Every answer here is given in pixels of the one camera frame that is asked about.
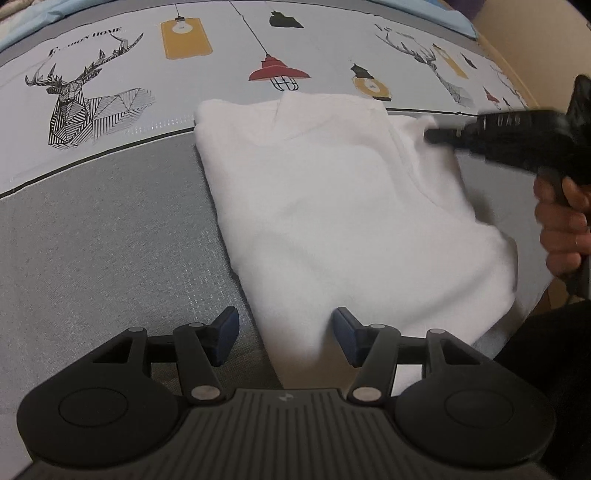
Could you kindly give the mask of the person's right hand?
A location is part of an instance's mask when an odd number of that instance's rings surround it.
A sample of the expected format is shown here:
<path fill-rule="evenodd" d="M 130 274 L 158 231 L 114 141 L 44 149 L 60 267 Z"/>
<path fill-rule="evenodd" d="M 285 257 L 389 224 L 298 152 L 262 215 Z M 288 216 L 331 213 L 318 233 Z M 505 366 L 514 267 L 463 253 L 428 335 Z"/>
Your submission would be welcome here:
<path fill-rule="evenodd" d="M 547 252 L 546 265 L 556 277 L 575 272 L 590 255 L 590 186 L 579 186 L 565 177 L 562 188 L 567 204 L 558 202 L 552 185 L 544 178 L 534 182 L 538 201 L 535 218 L 542 226 L 540 243 Z"/>

